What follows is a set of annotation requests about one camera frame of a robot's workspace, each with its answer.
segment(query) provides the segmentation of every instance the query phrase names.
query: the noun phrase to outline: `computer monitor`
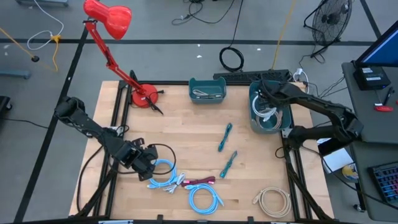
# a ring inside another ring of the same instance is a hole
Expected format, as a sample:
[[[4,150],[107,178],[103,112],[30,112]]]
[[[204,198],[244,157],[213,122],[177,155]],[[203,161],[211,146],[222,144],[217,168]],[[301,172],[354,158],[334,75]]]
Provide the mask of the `computer monitor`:
[[[355,61],[355,65],[398,67],[398,21]]]

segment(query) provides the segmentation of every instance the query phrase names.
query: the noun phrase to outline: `wooden table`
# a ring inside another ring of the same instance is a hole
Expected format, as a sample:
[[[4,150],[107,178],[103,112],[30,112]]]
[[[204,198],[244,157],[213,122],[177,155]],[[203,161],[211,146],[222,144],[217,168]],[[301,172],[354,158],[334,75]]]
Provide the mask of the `wooden table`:
[[[94,120],[102,126],[109,126],[111,122],[117,89],[118,82],[102,84],[94,115]],[[264,214],[259,205],[253,205],[252,200],[266,187],[278,187],[290,192],[285,161],[274,155],[282,142],[279,133],[260,135],[251,130],[248,87],[227,86],[228,95],[220,105],[194,105],[186,85],[157,86],[157,89],[165,90],[157,103],[164,116],[151,109],[130,108],[127,117],[130,130],[124,138],[142,137],[146,144],[164,143],[171,146],[177,155],[178,174],[185,172],[188,179],[215,176],[217,179],[213,187],[223,199],[224,207],[219,206],[212,215],[199,215],[188,204],[189,190],[179,187],[174,194],[169,194],[161,189],[148,189],[149,181],[139,182],[136,174],[118,175],[111,218],[154,220],[158,214],[163,214],[165,220],[245,221],[248,216],[253,216],[255,221],[276,220]],[[296,125],[312,127],[308,109],[292,105],[292,111]],[[220,153],[217,148],[229,122],[233,123],[233,129]],[[315,141],[307,141],[304,145],[318,150]],[[99,146],[97,140],[88,140],[83,164]],[[235,150],[238,156],[226,178],[219,179],[221,170]],[[307,189],[321,208],[333,217],[321,159],[311,152],[302,150],[300,153]],[[159,158],[173,160],[165,147],[158,147],[158,154]],[[102,161],[103,152],[89,163],[83,175],[80,206],[84,206],[98,186]],[[156,170],[160,169],[168,167],[160,165]],[[159,181],[168,178],[168,175],[155,177]],[[204,190],[195,196],[195,204],[199,208],[208,207],[211,200],[211,195]],[[282,206],[282,199],[277,194],[267,194],[266,200],[271,209],[278,210]],[[305,217],[300,197],[298,201],[301,217]],[[76,196],[70,214],[76,214]],[[279,220],[294,221],[293,211]]]

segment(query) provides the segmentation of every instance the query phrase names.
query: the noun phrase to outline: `electric fan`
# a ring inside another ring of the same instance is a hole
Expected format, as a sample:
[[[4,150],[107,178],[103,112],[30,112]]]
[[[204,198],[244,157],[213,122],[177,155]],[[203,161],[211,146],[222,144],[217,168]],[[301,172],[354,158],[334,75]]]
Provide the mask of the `electric fan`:
[[[324,46],[312,53],[311,57],[340,41],[351,17],[352,5],[352,0],[322,0],[319,6],[305,18],[304,27],[312,30],[312,37],[316,44]],[[310,27],[306,21],[313,14],[312,27]]]

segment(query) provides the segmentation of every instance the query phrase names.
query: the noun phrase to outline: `teal bin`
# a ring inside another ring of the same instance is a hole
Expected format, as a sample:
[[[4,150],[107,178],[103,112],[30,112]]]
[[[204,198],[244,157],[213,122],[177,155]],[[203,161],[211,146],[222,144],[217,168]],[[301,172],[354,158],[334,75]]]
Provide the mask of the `teal bin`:
[[[220,77],[217,80],[189,80],[189,97],[192,103],[216,104],[221,103],[226,96],[226,82]]]
[[[271,84],[275,84],[278,85],[279,82],[277,81],[267,81]],[[284,128],[288,128],[290,126],[290,124],[292,123],[292,116],[290,114],[290,106],[286,106],[284,108],[278,108],[277,109],[277,113],[282,110],[283,112],[283,117],[282,117],[282,124],[279,128],[277,129],[273,129],[273,127],[276,125],[277,119],[275,116],[271,116],[271,118],[266,121],[263,122],[262,118],[260,118],[260,125],[258,125],[257,121],[256,121],[256,114],[254,113],[253,109],[252,109],[252,101],[254,99],[254,97],[257,95],[256,91],[258,91],[258,86],[260,84],[260,81],[255,81],[252,82],[250,84],[250,88],[249,88],[249,110],[250,110],[250,126],[251,129],[258,134],[275,134],[278,133],[279,131],[281,131]]]

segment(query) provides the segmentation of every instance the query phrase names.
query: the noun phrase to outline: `gray floor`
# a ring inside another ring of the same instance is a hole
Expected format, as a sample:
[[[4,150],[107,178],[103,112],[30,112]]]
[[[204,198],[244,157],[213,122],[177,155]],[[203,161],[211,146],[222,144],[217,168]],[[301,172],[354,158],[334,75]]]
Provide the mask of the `gray floor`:
[[[237,1],[227,16],[215,25],[190,21],[182,26],[171,26],[170,21],[185,15],[188,4],[180,0],[103,0],[106,4],[122,4],[133,10],[133,20],[124,40],[147,39],[230,39],[239,9]],[[395,22],[398,2],[395,0],[367,0],[381,32]],[[63,37],[79,39],[83,31],[82,20],[86,16],[81,8],[83,0],[70,0],[70,7],[46,7],[45,9],[64,22]],[[228,7],[230,1],[206,0],[200,16],[215,20]],[[319,0],[299,0],[287,26],[284,40],[312,40],[311,32],[302,27],[305,17]],[[290,1],[250,0],[242,9],[236,38],[239,40],[277,40]],[[15,38],[27,39],[44,29],[59,30],[57,22],[42,14],[36,7],[20,6],[14,0],[0,2],[1,27]],[[99,25],[99,32],[110,39]],[[376,36],[359,0],[354,2],[349,25],[343,41],[374,41]],[[218,53],[225,45],[197,44],[145,44],[109,45],[115,59],[125,71],[134,69],[141,80],[188,80],[191,77],[211,79],[213,73],[223,72]],[[0,77],[0,95],[10,96],[14,108],[9,118],[28,119],[48,125],[69,70],[77,44],[60,45],[57,57],[59,73],[52,73],[32,63],[14,44],[0,44],[0,67],[2,69],[30,70],[29,80]],[[245,57],[244,70],[267,70],[271,67],[275,45],[235,45]],[[55,46],[49,44],[36,52],[41,61],[51,65]],[[367,47],[330,47],[323,55],[325,64],[306,58],[302,65],[312,83],[322,91],[342,77],[341,63],[356,59]],[[310,45],[282,45],[276,64],[294,72],[304,54],[312,51]],[[228,64],[238,60],[226,54]],[[86,44],[78,62],[68,95],[77,96],[86,104],[92,116],[103,80],[117,80],[117,76],[105,69],[105,59],[96,45]],[[328,97],[329,100],[351,106],[348,92],[341,91]],[[320,114],[312,113],[315,124],[326,121]],[[4,122],[0,134],[0,223],[12,222],[29,180],[36,157],[42,145],[45,130],[11,121]],[[25,221],[63,218],[68,215],[75,184],[78,177],[86,139],[75,130],[58,124],[55,134],[25,215]],[[370,220],[366,213],[358,213],[352,205],[358,202],[356,193],[347,189],[333,176],[326,177],[335,217],[346,222],[378,223]]]

